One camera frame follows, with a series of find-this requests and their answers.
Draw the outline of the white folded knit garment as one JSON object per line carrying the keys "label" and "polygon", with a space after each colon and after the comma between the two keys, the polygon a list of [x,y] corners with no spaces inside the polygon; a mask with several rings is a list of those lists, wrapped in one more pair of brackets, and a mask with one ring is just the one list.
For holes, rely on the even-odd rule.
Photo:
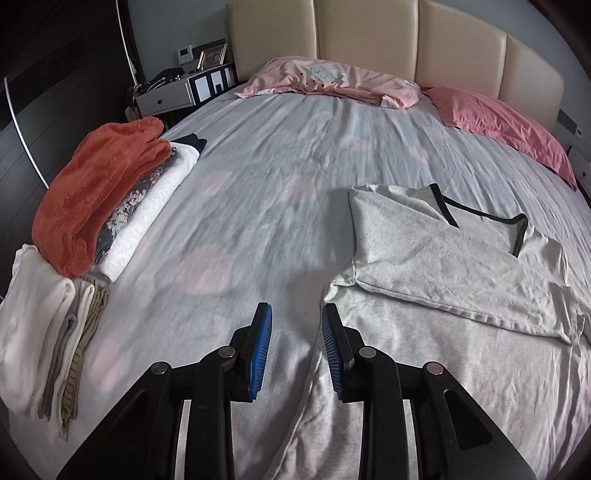
{"label": "white folded knit garment", "polygon": [[171,168],[147,193],[127,225],[115,238],[109,252],[93,266],[93,273],[100,274],[112,282],[119,277],[172,194],[197,165],[200,156],[197,150],[176,143],[171,143],[171,146],[176,149],[176,157]]}

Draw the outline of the left white black nightstand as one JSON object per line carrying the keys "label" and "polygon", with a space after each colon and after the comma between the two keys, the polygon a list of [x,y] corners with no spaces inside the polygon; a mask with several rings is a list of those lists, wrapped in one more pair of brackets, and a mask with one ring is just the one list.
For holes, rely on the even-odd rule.
{"label": "left white black nightstand", "polygon": [[228,92],[238,83],[235,64],[228,62],[197,73],[185,74],[148,89],[136,97],[141,117],[158,116],[186,108],[199,108]]}

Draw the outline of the white thermostat panel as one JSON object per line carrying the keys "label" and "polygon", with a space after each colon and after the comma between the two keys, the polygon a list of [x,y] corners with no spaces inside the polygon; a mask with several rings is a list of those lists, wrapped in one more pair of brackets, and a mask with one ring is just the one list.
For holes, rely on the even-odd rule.
{"label": "white thermostat panel", "polygon": [[176,51],[176,55],[179,65],[190,63],[193,60],[193,48],[191,45],[182,47]]}

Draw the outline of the picture frame on nightstand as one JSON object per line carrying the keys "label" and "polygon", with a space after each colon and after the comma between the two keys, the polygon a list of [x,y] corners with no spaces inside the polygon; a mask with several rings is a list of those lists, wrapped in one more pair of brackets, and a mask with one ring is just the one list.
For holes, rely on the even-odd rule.
{"label": "picture frame on nightstand", "polygon": [[199,71],[204,71],[222,65],[224,63],[227,49],[228,43],[224,40],[205,47],[200,52],[197,69]]}

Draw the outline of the white folded garment stack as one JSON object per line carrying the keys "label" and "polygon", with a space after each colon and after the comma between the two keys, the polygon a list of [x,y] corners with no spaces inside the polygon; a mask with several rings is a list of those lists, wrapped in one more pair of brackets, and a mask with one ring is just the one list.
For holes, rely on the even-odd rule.
{"label": "white folded garment stack", "polygon": [[[61,394],[94,287],[59,274],[32,245],[15,255],[8,292],[1,303],[1,399],[13,413],[45,424],[50,442],[60,437]],[[49,417],[38,418],[52,352],[69,313],[78,324],[66,346]]]}

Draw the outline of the navy folded garment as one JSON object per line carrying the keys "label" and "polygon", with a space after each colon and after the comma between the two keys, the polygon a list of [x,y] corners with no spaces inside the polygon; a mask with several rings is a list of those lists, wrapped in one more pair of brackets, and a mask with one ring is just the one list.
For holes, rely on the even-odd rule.
{"label": "navy folded garment", "polygon": [[199,154],[201,154],[202,152],[204,152],[204,148],[207,144],[207,139],[199,138],[196,134],[190,134],[176,138],[172,140],[172,143],[190,146],[197,150]]}

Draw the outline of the light pink pillow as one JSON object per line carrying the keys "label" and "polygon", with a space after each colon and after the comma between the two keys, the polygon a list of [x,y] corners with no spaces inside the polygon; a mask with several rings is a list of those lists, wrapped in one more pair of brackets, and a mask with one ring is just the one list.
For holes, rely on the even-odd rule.
{"label": "light pink pillow", "polygon": [[325,95],[404,110],[421,99],[413,81],[353,65],[307,57],[280,57],[267,62],[236,92],[245,99],[294,93]]}

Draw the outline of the right white black nightstand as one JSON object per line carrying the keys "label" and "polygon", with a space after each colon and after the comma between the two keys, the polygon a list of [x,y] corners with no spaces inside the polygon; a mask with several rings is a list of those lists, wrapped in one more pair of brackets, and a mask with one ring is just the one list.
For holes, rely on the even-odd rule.
{"label": "right white black nightstand", "polygon": [[575,178],[579,188],[586,196],[587,200],[591,198],[591,166],[590,163],[571,146],[568,152],[568,158],[575,173]]}

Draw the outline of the dark pink pillow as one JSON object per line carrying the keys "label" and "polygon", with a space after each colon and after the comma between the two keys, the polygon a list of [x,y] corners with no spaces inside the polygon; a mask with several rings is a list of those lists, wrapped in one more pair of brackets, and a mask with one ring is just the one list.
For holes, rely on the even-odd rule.
{"label": "dark pink pillow", "polygon": [[573,191],[575,173],[564,148],[540,123],[487,95],[447,86],[422,86],[442,122],[506,144],[557,174]]}

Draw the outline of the striped olive folded garment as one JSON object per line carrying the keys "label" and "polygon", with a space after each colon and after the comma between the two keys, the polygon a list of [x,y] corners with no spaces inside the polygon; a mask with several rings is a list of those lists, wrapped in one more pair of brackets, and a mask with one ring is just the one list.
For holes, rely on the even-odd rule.
{"label": "striped olive folded garment", "polygon": [[76,344],[68,375],[66,377],[66,383],[63,393],[61,394],[60,438],[63,440],[68,438],[69,426],[78,415],[78,398],[85,354],[89,348],[90,342],[96,334],[102,314],[110,298],[108,285],[104,279],[88,274],[83,277],[83,280],[87,281],[94,287],[94,293],[90,300],[89,311],[82,329],[81,337]]}

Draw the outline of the floral dark folded garment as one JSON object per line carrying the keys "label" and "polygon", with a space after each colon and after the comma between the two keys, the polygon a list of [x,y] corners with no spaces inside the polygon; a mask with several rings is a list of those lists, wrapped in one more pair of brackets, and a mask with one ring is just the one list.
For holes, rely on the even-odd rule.
{"label": "floral dark folded garment", "polygon": [[176,149],[172,148],[170,157],[162,164],[144,174],[136,184],[131,187],[131,190],[125,195],[125,197],[116,205],[113,212],[99,230],[95,249],[95,264],[98,264],[109,252],[115,238],[127,225],[131,216],[144,200],[147,193],[171,168],[175,157]]}

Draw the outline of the wall switch panel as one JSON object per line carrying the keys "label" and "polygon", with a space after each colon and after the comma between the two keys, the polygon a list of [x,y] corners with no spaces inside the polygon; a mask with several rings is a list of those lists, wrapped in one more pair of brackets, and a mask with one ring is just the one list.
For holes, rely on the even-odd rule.
{"label": "wall switch panel", "polygon": [[557,122],[564,127],[572,136],[577,139],[581,138],[582,131],[578,124],[562,109],[559,110]]}

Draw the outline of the grey folded garment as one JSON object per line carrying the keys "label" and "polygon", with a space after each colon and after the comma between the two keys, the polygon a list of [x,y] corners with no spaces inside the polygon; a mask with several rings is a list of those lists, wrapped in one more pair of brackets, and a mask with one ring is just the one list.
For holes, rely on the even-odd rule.
{"label": "grey folded garment", "polygon": [[56,343],[53,348],[51,362],[48,370],[47,381],[43,391],[42,399],[38,407],[38,418],[42,419],[50,416],[51,402],[55,389],[55,382],[61,371],[61,364],[68,341],[78,324],[78,317],[74,313],[69,313],[63,320]]}

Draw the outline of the white black nightstand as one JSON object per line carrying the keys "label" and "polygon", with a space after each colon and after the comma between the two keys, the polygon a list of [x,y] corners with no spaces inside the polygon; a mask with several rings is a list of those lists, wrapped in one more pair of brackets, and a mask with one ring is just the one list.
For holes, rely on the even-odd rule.
{"label": "white black nightstand", "polygon": [[235,64],[228,62],[197,73],[185,74],[148,89],[136,97],[141,117],[158,116],[186,108],[199,108],[228,92],[238,83]]}
{"label": "white black nightstand", "polygon": [[568,152],[568,158],[575,173],[575,178],[579,188],[586,196],[587,200],[591,198],[591,166],[590,163],[571,146]]}

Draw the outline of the orange folded fleece garment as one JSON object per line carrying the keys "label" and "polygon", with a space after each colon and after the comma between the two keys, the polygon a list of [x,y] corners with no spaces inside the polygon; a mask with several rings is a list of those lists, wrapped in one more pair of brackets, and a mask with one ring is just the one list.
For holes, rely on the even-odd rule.
{"label": "orange folded fleece garment", "polygon": [[162,130],[155,117],[104,124],[82,140],[52,181],[31,235],[59,274],[74,278],[89,272],[105,221],[140,177],[170,157]]}

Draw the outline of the beige padded headboard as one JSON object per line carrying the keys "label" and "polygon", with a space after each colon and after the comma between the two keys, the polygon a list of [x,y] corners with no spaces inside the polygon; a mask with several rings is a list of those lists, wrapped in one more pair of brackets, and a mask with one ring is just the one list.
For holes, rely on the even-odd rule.
{"label": "beige padded headboard", "polygon": [[242,80],[273,58],[304,56],[480,92],[546,129],[558,118],[564,80],[553,66],[505,31],[437,1],[235,0],[228,25]]}

